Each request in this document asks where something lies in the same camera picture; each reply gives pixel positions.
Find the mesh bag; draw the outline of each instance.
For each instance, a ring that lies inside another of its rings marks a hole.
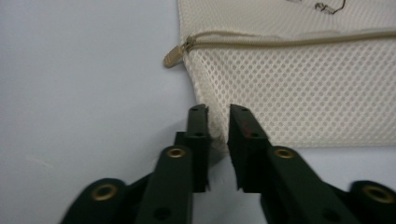
[[[237,104],[275,145],[396,145],[396,2],[178,3],[183,61],[216,139]]]

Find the zipper tab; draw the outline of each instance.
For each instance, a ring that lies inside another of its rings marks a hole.
[[[177,45],[174,47],[163,59],[163,65],[167,68],[171,68],[177,64],[177,62],[183,57],[185,51],[189,52],[192,45],[195,43],[195,39],[188,37],[183,45]]]

